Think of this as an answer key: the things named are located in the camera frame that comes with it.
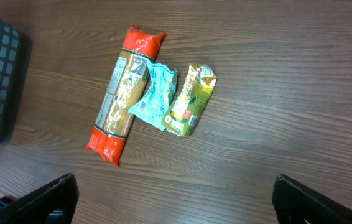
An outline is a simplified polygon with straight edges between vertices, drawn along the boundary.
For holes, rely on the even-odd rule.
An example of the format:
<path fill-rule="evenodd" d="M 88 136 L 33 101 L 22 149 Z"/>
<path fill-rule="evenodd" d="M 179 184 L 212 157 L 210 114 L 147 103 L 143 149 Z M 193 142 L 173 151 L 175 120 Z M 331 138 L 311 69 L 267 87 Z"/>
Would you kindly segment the orange spaghetti packet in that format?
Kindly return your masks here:
<path fill-rule="evenodd" d="M 116 167 L 134 120 L 129 109 L 142 97 L 149 77 L 147 64 L 155 61 L 165 36 L 165 32 L 147 34 L 135 24 L 127 31 L 86 145 Z"/>

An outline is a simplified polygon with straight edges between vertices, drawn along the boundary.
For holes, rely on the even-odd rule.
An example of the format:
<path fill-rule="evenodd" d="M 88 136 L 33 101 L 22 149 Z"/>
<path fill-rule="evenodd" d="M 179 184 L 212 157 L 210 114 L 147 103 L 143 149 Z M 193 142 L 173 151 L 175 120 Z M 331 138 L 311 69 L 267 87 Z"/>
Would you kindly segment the green snack packet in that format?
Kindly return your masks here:
<path fill-rule="evenodd" d="M 191 135 L 213 93 L 216 81 L 217 76 L 209 66 L 191 63 L 180 94 L 171 103 L 162 120 L 165 129 L 178 136 Z"/>

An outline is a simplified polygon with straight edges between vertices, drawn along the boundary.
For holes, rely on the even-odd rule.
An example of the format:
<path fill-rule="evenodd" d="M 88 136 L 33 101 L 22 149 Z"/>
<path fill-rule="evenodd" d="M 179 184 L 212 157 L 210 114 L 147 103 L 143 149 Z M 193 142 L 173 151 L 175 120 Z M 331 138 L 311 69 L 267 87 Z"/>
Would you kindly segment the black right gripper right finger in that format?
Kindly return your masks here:
<path fill-rule="evenodd" d="M 352 223 L 352 210 L 285 175 L 277 175 L 272 204 L 279 223 Z"/>

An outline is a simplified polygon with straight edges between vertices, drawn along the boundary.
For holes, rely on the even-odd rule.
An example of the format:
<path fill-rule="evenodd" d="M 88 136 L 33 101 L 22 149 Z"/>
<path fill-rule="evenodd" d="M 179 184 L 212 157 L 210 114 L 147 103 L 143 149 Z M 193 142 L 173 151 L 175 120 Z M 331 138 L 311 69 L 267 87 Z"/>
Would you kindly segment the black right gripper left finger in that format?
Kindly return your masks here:
<path fill-rule="evenodd" d="M 78 199 L 76 177 L 67 173 L 21 198 L 0 197 L 0 224 L 68 224 L 73 220 Z"/>

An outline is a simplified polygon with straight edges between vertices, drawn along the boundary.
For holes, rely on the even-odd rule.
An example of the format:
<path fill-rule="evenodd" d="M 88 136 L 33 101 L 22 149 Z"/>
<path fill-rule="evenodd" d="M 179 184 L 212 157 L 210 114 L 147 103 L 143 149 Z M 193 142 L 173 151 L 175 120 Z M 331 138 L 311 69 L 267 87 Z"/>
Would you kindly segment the teal snack packet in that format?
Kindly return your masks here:
<path fill-rule="evenodd" d="M 128 112 L 163 131 L 162 119 L 174 97 L 178 73 L 161 63 L 149 62 L 147 68 L 151 78 L 149 89 Z"/>

